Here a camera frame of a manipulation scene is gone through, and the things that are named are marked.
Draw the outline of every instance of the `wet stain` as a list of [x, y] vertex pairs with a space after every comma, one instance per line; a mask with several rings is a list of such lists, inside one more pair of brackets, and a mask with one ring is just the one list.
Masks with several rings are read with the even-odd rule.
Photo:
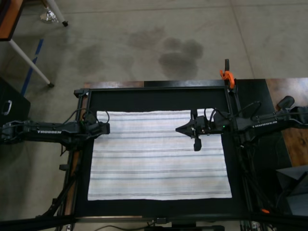
[[182, 47], [182, 42], [177, 38], [167, 38], [164, 41], [164, 48], [166, 50], [176, 51], [181, 49], [181, 47]]
[[122, 55], [116, 59], [119, 66], [128, 74], [130, 80], [135, 80], [135, 76], [132, 72], [132, 67], [134, 65], [134, 58], [130, 55]]
[[184, 42], [181, 50], [184, 54], [194, 59], [200, 59], [203, 56], [203, 46], [193, 39]]
[[104, 68], [104, 63], [101, 59], [102, 49], [102, 46], [98, 44], [81, 49], [74, 62], [81, 74], [95, 74], [98, 70]]
[[155, 27], [153, 30], [138, 31], [130, 35], [127, 44], [139, 49], [148, 49], [155, 46], [166, 35], [163, 27]]
[[194, 78], [198, 72], [196, 60], [179, 52], [163, 54], [158, 61], [164, 75], [171, 79]]
[[164, 75], [174, 80], [193, 79], [198, 74], [197, 60], [203, 56], [203, 46], [195, 40], [181, 42], [176, 38], [167, 38], [164, 43], [166, 50], [158, 62]]

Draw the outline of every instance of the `wooden surface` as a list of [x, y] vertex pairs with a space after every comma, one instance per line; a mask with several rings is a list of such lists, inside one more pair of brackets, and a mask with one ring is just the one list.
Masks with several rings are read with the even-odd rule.
[[[82, 108], [86, 108], [87, 107], [87, 101], [88, 98], [87, 96], [85, 96], [83, 98], [82, 101]], [[85, 113], [85, 110], [82, 110], [80, 113], [80, 120], [82, 119], [83, 114]], [[72, 158], [72, 168], [71, 168], [71, 172], [70, 172], [70, 176], [72, 176], [77, 168], [78, 165], [78, 161], [79, 158], [81, 157], [81, 152], [80, 151], [76, 151], [73, 153], [73, 158]], [[64, 215], [71, 215], [72, 214], [72, 209], [73, 209], [73, 199], [74, 199], [74, 194], [75, 192], [75, 187], [76, 187], [76, 183], [74, 183], [72, 185], [72, 187], [70, 188], [70, 190], [67, 193], [67, 198], [66, 198], [66, 204], [65, 204], [65, 211], [64, 211]]]
[[24, 0], [11, 0], [8, 11], [0, 25], [0, 40], [11, 40], [18, 22]]
[[[267, 79], [274, 107], [285, 96], [294, 97], [294, 106], [308, 106], [308, 78]], [[289, 128], [282, 131], [292, 165], [308, 165], [308, 130]]]

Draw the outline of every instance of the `cable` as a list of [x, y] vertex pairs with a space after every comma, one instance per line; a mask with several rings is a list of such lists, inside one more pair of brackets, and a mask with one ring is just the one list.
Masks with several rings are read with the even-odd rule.
[[116, 228], [118, 230], [123, 230], [123, 231], [137, 231], [137, 230], [143, 230], [145, 228], [148, 228], [148, 227], [150, 227], [150, 226], [152, 226], [154, 224], [155, 224], [155, 222], [153, 222], [153, 223], [151, 223], [151, 224], [149, 224], [147, 226], [136, 228], [136, 229], [124, 229], [124, 228], [117, 227], [117, 226], [114, 226], [114, 225], [106, 225], [106, 226], [100, 227], [100, 228], [98, 228], [98, 229], [96, 229], [94, 231], [98, 231], [98, 230], [105, 229], [105, 228], [108, 228], [108, 227]]
[[[70, 117], [69, 117], [68, 119], [66, 119], [63, 123], [59, 124], [59, 125], [56, 126], [55, 128], [58, 128], [58, 127], [60, 127], [60, 126], [62, 126], [62, 125], [64, 125], [64, 124], [66, 124], [66, 123], [73, 117], [73, 115], [74, 115], [76, 112], [81, 111], [81, 110], [86, 110], [86, 112], [89, 112], [89, 113], [91, 113], [92, 115], [94, 115], [96, 121], [99, 123], [99, 120], [98, 120], [97, 116], [96, 116], [91, 110], [89, 110], [89, 109], [87, 109], [87, 108], [78, 108], [78, 109], [76, 109], [76, 110], [70, 115]], [[108, 119], [107, 119], [107, 122], [105, 122], [104, 124], [107, 124], [107, 123], [109, 122], [109, 120], [110, 120], [110, 116], [109, 116], [109, 113], [108, 113], [107, 111], [105, 111], [105, 112], [107, 113]]]
[[212, 111], [211, 113], [211, 116], [210, 116], [210, 120], [208, 122], [208, 128], [211, 129], [211, 122], [212, 122], [212, 119], [213, 119], [213, 116], [214, 116], [214, 113], [215, 112], [218, 112], [223, 118], [225, 119], [229, 119], [227, 118], [223, 113], [221, 113], [221, 111], [218, 109], [218, 108], [214, 108], [214, 110]]
[[259, 110], [259, 108], [260, 108], [261, 105], [262, 105], [262, 103], [261, 103], [260, 101], [255, 101], [255, 102], [253, 102], [253, 103], [250, 103], [249, 105], [246, 105], [243, 109], [241, 109], [240, 111], [238, 111], [238, 112], [233, 116], [233, 118], [236, 117], [236, 116], [238, 116], [241, 112], [245, 111], [247, 108], [249, 108], [249, 107], [251, 107], [251, 106], [253, 106], [253, 105], [255, 105], [255, 104], [259, 104], [259, 106], [256, 108], [256, 110], [255, 110], [255, 111], [252, 113], [252, 115], [250, 116], [250, 117], [253, 117], [253, 116], [257, 113], [257, 111]]

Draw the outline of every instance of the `white towel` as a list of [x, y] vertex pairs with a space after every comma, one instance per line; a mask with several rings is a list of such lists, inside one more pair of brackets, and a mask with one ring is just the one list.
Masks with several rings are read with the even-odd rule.
[[[190, 111], [109, 115], [110, 134], [94, 141], [88, 200], [232, 197], [221, 136], [200, 136], [195, 152], [194, 139], [175, 131], [189, 122]], [[97, 117], [107, 120], [105, 112]]]

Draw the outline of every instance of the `black bracket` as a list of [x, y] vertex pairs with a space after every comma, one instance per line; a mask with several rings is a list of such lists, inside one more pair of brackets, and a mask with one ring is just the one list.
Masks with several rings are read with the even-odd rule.
[[89, 92], [89, 88], [82, 88], [74, 91], [74, 95], [76, 98], [83, 97], [85, 94]]

